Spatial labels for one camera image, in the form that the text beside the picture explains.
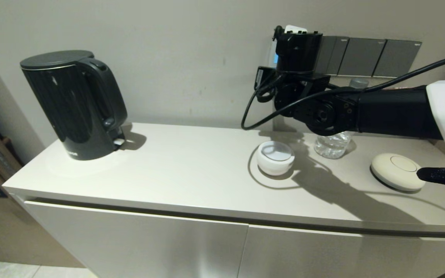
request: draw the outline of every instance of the gray switch plate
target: gray switch plate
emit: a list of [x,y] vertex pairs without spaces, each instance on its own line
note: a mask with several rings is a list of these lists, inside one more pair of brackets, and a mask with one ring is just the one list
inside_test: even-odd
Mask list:
[[343,61],[343,56],[349,40],[349,37],[336,37],[336,42],[334,43],[334,49],[332,50],[329,65],[327,65],[327,71],[325,72],[326,74],[338,74],[339,66],[341,65],[341,61]]
[[317,73],[325,74],[327,72],[327,66],[331,60],[332,50],[334,50],[334,44],[336,37],[324,36],[320,43],[320,52],[318,54],[315,71]]
[[385,44],[385,39],[350,39],[338,75],[372,76]]
[[408,73],[421,45],[421,42],[388,39],[374,76],[399,77]]

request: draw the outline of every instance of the cabinet top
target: cabinet top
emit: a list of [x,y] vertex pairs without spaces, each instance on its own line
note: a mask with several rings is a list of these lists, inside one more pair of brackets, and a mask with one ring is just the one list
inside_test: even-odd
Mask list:
[[[445,185],[406,194],[382,185],[369,166],[398,153],[422,167],[445,167],[427,141],[353,137],[338,160],[315,153],[315,134],[137,124],[127,142],[90,161],[70,158],[56,141],[5,184],[25,199],[46,198],[242,219],[386,231],[445,232]],[[264,141],[289,144],[288,176],[271,178],[253,152]]]

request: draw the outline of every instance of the kettle handle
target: kettle handle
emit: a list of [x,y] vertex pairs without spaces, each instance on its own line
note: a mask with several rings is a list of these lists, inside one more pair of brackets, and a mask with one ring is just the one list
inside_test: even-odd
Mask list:
[[110,114],[110,117],[102,122],[106,131],[120,127],[127,118],[127,109],[113,72],[106,64],[94,58],[80,59],[76,65],[79,69],[91,74],[99,83],[99,94],[104,99]]

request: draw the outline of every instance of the round white device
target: round white device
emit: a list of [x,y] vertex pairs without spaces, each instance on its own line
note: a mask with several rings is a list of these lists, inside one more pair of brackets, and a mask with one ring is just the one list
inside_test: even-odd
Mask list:
[[414,192],[420,190],[425,181],[416,175],[418,165],[413,160],[395,153],[382,153],[372,160],[372,172],[382,182],[397,190]]
[[256,162],[260,169],[271,176],[288,172],[295,161],[293,150],[278,141],[267,141],[256,150]]

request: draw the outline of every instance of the kettle lid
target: kettle lid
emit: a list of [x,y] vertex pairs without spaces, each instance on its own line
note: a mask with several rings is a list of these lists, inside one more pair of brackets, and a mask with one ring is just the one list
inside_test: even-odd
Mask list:
[[73,65],[83,58],[94,58],[94,54],[85,50],[56,51],[27,58],[20,62],[20,67],[27,70],[45,70]]

